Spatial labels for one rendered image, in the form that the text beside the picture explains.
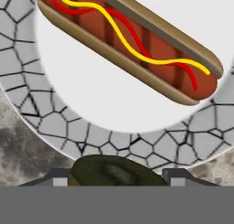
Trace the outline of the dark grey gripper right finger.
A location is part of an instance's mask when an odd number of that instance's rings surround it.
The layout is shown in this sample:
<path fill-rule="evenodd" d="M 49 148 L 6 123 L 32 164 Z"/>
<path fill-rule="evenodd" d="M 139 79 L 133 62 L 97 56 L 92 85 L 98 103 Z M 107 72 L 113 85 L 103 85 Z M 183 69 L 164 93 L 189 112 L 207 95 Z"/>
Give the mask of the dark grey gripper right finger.
<path fill-rule="evenodd" d="M 216 184 L 195 178 L 184 168 L 165 168 L 162 177 L 170 187 L 215 187 Z"/>

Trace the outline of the white plate with cracked rim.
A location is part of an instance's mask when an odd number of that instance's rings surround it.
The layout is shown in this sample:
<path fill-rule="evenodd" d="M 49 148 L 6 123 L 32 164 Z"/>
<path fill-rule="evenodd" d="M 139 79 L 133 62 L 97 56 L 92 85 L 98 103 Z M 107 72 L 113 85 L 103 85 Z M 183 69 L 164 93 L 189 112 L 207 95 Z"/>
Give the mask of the white plate with cracked rim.
<path fill-rule="evenodd" d="M 37 0 L 0 0 L 0 88 L 20 118 L 65 156 L 104 154 L 153 169 L 234 149 L 234 0 L 136 0 L 210 49 L 224 75 L 186 107 L 54 27 Z"/>

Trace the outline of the hot dog with mustard ketchup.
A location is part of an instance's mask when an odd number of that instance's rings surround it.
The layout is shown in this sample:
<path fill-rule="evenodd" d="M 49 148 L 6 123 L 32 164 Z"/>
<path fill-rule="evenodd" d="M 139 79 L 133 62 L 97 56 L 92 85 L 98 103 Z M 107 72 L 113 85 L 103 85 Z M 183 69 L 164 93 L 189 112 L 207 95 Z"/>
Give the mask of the hot dog with mustard ketchup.
<path fill-rule="evenodd" d="M 37 0 L 42 14 L 166 98 L 196 105 L 223 66 L 210 50 L 135 0 Z"/>

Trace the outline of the dark green kiwi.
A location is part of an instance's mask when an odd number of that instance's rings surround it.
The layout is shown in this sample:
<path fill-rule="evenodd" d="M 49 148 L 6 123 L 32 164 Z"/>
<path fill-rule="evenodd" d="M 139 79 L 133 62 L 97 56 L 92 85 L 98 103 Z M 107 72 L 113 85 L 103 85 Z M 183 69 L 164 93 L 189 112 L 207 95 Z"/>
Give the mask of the dark green kiwi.
<path fill-rule="evenodd" d="M 132 160 L 113 155 L 86 155 L 69 172 L 70 186 L 161 186 L 167 185 L 157 173 Z"/>

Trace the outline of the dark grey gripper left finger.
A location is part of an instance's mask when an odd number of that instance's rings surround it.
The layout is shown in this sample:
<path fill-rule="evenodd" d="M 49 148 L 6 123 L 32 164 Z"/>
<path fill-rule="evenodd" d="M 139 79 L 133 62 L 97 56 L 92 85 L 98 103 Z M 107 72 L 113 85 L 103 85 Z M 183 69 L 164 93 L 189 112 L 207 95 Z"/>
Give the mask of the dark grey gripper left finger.
<path fill-rule="evenodd" d="M 69 168 L 53 168 L 45 176 L 26 182 L 22 187 L 66 187 L 69 179 Z"/>

